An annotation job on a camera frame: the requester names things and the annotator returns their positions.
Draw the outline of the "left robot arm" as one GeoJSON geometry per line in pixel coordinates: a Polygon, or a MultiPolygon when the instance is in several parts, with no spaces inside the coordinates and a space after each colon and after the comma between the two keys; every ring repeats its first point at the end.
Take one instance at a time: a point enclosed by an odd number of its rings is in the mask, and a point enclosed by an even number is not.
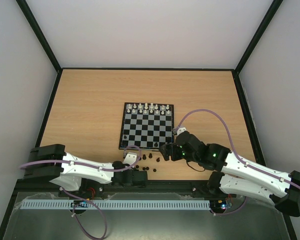
{"type": "Polygon", "coordinates": [[[136,168],[142,153],[124,152],[123,161],[96,162],[65,151],[62,144],[35,147],[19,166],[24,180],[47,181],[68,192],[83,189],[85,181],[101,185],[145,187],[148,174],[136,168]]]}

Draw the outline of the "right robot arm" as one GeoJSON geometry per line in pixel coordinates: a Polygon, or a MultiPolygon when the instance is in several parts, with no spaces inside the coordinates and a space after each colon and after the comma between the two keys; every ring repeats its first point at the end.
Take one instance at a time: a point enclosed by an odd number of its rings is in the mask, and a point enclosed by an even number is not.
{"type": "Polygon", "coordinates": [[[174,143],[159,147],[165,160],[186,160],[212,172],[208,191],[242,195],[264,201],[279,212],[291,217],[300,216],[300,172],[282,172],[257,164],[236,155],[229,148],[204,144],[196,136],[184,131],[174,143]]]}

